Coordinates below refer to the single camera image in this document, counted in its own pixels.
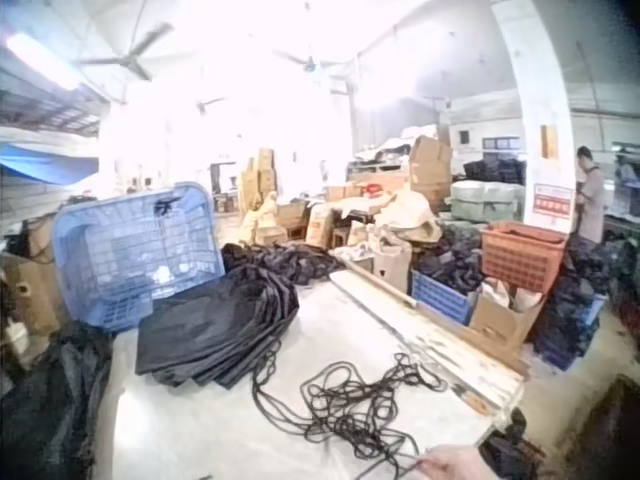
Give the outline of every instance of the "table surface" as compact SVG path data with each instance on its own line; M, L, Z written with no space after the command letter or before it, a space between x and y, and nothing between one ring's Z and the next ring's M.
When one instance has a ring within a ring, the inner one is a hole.
M300 312L283 339L277 372L266 387L296 412L305 414L300 384L328 364L352 362L365 380L375 381L393 366L394 353L406 351L388 328L334 284L300 289L299 297ZM428 339L433 330L425 327L421 338ZM216 480L346 480L371 465L356 459L339 439L313 444L276 429L253 403L248 377L228 391L215 384L170 388L150 375L136 376L136 347L135 330L114 343L96 431L95 480L198 480L209 475ZM514 383L500 407L512 403L519 387ZM435 393L402 386L396 398L400 413L393 427L413 435L421 450L477 444L495 420L476 413L450 389ZM383 465L364 478L390 479L393 470ZM403 478L423 477L410 473Z

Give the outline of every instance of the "concrete floor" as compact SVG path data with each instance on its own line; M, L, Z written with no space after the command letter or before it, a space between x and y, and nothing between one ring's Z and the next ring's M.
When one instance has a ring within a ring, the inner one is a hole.
M220 246L236 241L240 223L240 217L234 214L218 219L216 237ZM526 438L550 457L561 457L617 375L627 375L640 383L637 356L633 339L606 307L589 351L567 372L547 365L533 353L531 345L526 345L523 357L531 364L531 378L520 403L528 421Z

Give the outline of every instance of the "window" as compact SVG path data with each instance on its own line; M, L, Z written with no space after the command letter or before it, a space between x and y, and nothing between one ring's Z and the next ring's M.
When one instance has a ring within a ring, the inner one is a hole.
M460 130L460 144L469 145L469 130Z

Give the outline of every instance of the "human hand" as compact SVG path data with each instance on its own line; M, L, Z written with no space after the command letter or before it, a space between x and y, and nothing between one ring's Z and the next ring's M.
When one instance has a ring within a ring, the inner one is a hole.
M431 480L499 480L475 447L436 447L418 462Z

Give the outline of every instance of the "ceiling light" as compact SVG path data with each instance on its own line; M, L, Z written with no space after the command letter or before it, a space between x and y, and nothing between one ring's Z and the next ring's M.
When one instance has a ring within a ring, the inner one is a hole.
M16 33L7 39L7 48L24 63L61 88L73 90L80 85L80 80L71 67L33 38L23 33Z

